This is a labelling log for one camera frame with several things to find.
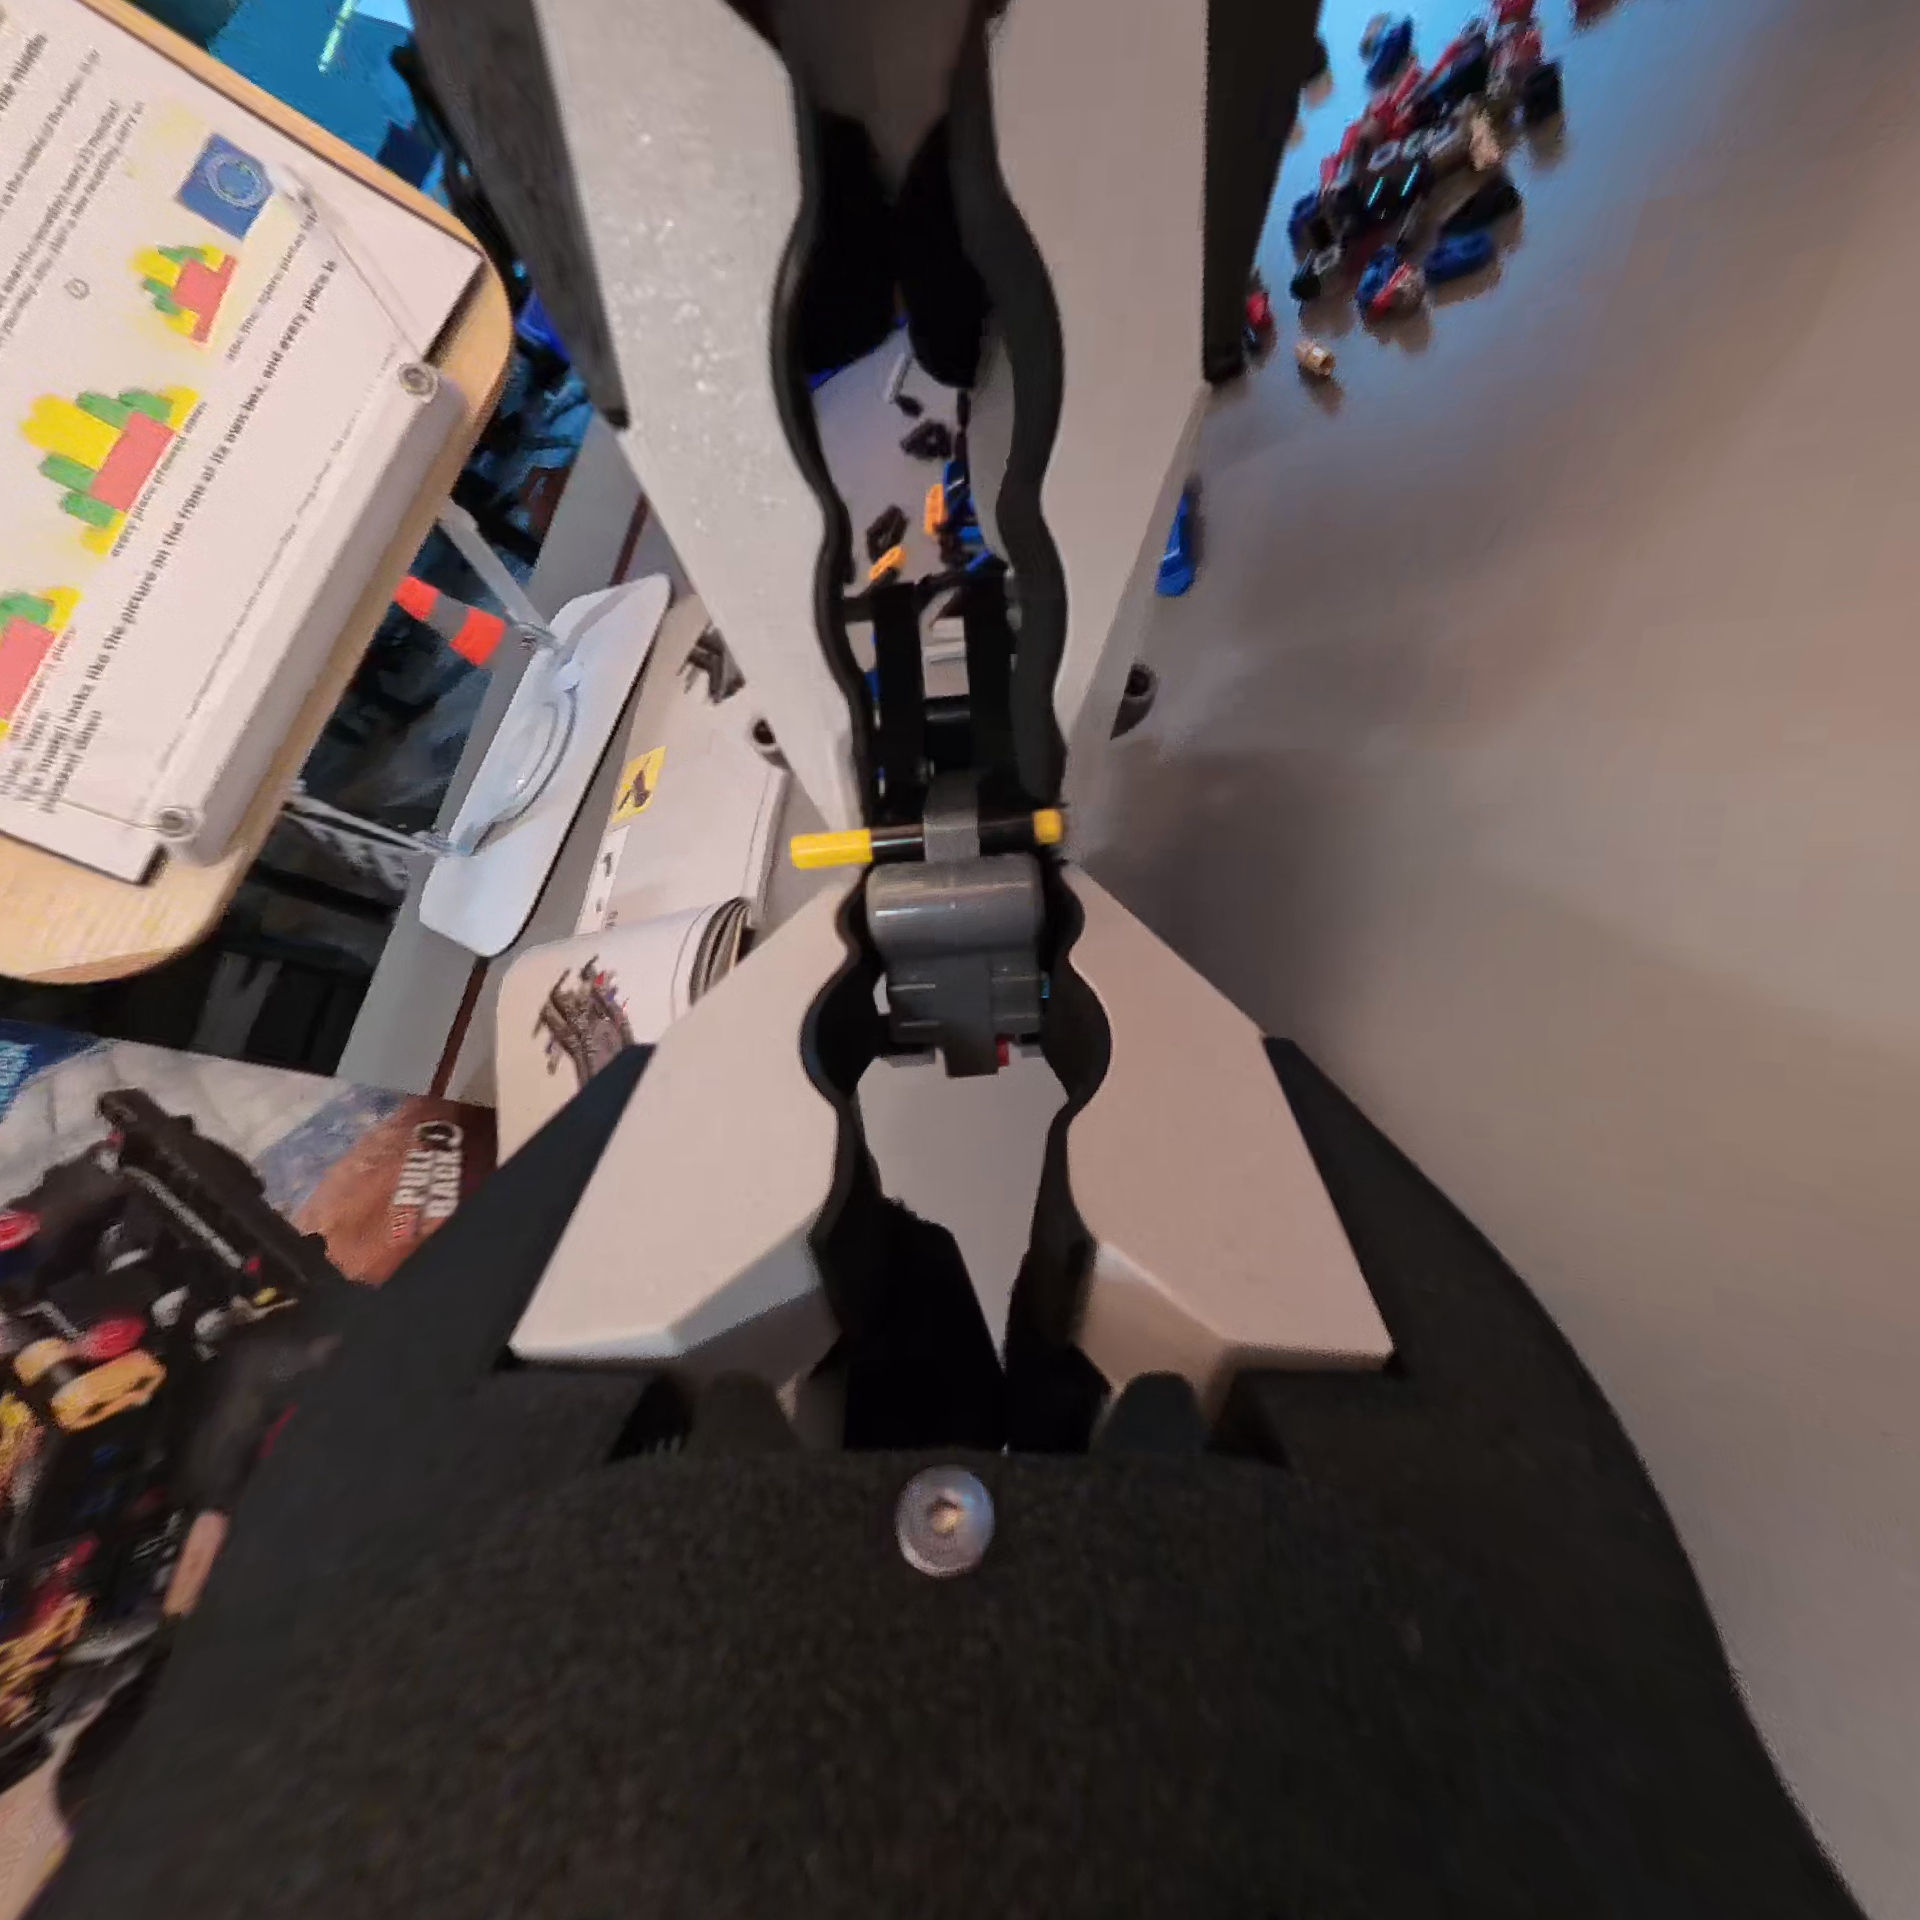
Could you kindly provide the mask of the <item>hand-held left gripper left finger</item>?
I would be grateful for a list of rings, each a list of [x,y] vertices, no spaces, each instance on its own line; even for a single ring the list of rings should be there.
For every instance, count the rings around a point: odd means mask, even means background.
[[[827,1244],[874,1174],[864,879],[829,879],[647,1056],[512,1356],[685,1382],[805,1377],[841,1333]]]

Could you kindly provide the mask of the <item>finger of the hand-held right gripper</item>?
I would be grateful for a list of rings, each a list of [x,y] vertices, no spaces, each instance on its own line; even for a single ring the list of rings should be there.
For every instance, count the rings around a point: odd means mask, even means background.
[[[988,497],[1017,584],[1015,724],[1025,778],[1089,833],[1205,412],[1209,8],[1015,1],[984,40]]]
[[[787,766],[829,826],[863,825],[849,508],[796,338],[819,226],[810,100],[735,4],[541,1],[535,21],[625,448]]]

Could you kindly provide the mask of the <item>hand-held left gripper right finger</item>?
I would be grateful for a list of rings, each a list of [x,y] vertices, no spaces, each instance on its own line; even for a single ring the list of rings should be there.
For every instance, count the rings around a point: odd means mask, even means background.
[[[1051,897],[1042,1057],[1063,1087],[1032,1226],[1032,1333],[1114,1394],[1395,1356],[1264,1030],[1076,863]]]

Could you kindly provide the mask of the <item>yellow lego axle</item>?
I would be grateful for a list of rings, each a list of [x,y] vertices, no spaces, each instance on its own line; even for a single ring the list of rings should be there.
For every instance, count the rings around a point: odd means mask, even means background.
[[[1061,807],[962,809],[922,823],[877,823],[833,831],[797,831],[787,852],[794,869],[823,872],[899,861],[957,861],[1049,852],[1065,845]]]

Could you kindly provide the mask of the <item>grey and black lego assembly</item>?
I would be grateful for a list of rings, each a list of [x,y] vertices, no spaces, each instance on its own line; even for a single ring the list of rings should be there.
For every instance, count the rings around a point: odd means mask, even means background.
[[[833,684],[849,696],[855,826],[962,809],[1065,809],[1065,728],[1053,687],[1065,583],[1003,562],[970,578],[849,591],[823,564],[817,617]],[[1007,1049],[1042,1053],[1051,893],[1063,847],[827,870],[864,879],[876,952],[881,1056],[938,1053],[986,1077]]]

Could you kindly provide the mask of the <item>lego instruction booklet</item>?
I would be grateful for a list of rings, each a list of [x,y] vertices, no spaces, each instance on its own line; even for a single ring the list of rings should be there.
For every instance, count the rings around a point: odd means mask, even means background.
[[[500,977],[500,1111],[551,1111],[625,1049],[661,1042],[761,918],[789,772],[755,726],[661,743],[621,775],[583,900]]]

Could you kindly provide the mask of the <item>lego set box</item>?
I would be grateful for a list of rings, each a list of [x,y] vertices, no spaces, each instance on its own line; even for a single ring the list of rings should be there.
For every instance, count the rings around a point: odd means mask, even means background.
[[[489,1106],[5,1021],[5,1786],[170,1649],[352,1298],[495,1165]]]

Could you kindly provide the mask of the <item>heap of red blue bricks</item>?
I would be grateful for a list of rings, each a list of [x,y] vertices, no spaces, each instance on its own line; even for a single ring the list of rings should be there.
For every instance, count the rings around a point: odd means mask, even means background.
[[[1375,4],[1355,55],[1361,105],[1288,209],[1288,300],[1347,296],[1387,328],[1496,270],[1523,215],[1509,161],[1561,127],[1564,64],[1531,1],[1466,4],[1431,47],[1404,4]]]

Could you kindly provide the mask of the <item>orange striped traffic cone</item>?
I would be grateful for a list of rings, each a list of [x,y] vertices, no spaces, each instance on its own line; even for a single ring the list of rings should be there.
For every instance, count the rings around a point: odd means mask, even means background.
[[[500,613],[469,602],[415,574],[395,584],[393,606],[477,670],[492,670],[509,636],[509,618]]]

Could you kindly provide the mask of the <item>wooden sign board with paper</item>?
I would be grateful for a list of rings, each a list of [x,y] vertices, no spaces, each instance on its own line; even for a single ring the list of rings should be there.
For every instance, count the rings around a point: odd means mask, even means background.
[[[5,4],[5,975],[209,936],[509,354],[423,192],[132,4]]]

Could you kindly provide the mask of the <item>white stand base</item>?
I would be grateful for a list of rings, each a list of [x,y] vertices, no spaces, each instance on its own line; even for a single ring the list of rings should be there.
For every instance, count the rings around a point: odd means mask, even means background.
[[[519,676],[450,826],[428,839],[433,861],[416,911],[442,940],[499,957],[560,863],[674,588],[650,574],[539,615],[467,509],[448,502],[440,528],[506,617],[488,664],[519,664]]]

